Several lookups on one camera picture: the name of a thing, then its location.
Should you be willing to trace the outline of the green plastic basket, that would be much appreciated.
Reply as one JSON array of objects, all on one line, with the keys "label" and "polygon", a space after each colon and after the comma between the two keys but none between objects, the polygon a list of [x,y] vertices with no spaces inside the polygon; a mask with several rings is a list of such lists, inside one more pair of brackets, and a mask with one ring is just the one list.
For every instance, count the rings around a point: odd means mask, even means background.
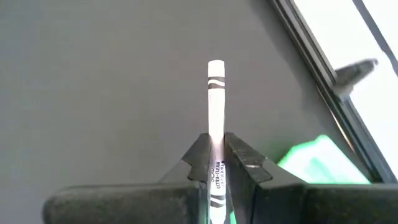
[{"label": "green plastic basket", "polygon": [[295,146],[274,163],[308,184],[370,185],[326,137]]}]

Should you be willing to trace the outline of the black table mat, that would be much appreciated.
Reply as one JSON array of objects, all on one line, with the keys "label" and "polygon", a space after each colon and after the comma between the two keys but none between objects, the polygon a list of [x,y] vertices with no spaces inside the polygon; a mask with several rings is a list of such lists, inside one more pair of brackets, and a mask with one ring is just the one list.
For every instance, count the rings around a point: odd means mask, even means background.
[{"label": "black table mat", "polygon": [[325,134],[366,170],[266,0],[0,0],[0,224],[161,179],[208,129],[214,59],[227,131],[275,161]]}]

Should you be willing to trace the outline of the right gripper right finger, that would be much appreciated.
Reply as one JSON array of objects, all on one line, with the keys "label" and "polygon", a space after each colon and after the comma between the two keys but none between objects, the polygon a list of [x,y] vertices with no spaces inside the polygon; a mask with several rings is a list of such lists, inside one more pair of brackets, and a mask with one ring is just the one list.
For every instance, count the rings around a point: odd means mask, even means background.
[{"label": "right gripper right finger", "polygon": [[308,184],[233,133],[224,153],[237,224],[398,224],[397,184]]}]

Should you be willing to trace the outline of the black frame bracket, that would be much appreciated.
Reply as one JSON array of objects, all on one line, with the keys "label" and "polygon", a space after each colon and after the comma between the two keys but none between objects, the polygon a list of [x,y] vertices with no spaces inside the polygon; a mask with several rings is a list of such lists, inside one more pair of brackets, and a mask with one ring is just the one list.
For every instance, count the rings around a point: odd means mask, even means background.
[{"label": "black frame bracket", "polygon": [[376,58],[366,58],[336,69],[336,82],[333,85],[334,93],[340,98],[349,96],[354,86],[372,73],[378,64]]}]

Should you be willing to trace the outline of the black metal table frame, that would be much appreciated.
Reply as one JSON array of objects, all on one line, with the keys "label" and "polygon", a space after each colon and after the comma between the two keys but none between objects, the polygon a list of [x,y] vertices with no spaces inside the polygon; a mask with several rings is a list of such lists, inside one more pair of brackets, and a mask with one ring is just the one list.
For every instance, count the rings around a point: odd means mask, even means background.
[{"label": "black metal table frame", "polygon": [[310,70],[317,88],[341,133],[373,182],[398,183],[392,169],[348,96],[335,91],[337,74],[326,59],[293,0],[271,0],[287,32]]}]

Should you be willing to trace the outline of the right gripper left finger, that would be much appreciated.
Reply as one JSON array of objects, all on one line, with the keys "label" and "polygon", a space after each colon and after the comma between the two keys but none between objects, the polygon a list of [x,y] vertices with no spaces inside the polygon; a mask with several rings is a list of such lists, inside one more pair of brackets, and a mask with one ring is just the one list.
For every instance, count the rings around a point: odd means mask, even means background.
[{"label": "right gripper left finger", "polygon": [[44,224],[210,224],[210,146],[200,134],[154,183],[60,189],[44,202]]}]

